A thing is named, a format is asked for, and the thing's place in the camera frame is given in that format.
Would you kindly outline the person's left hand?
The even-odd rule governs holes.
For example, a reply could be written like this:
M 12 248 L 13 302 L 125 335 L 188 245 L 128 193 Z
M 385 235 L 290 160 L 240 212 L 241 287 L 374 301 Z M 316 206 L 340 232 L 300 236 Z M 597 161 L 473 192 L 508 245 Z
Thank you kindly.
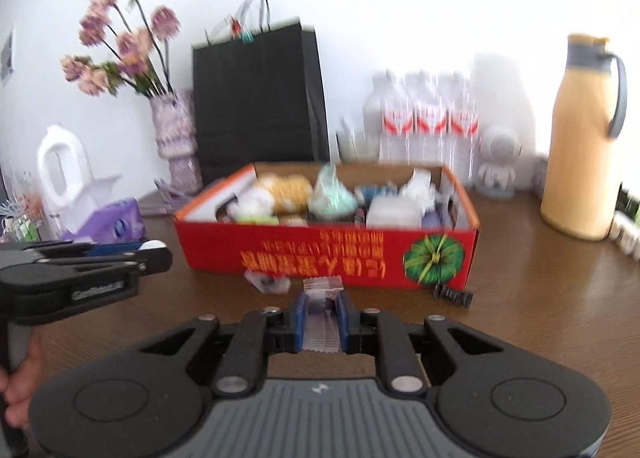
M 1 394 L 6 401 L 6 422 L 12 428 L 26 430 L 28 411 L 43 376 L 43 356 L 38 331 L 29 339 L 26 360 L 12 374 L 1 369 Z

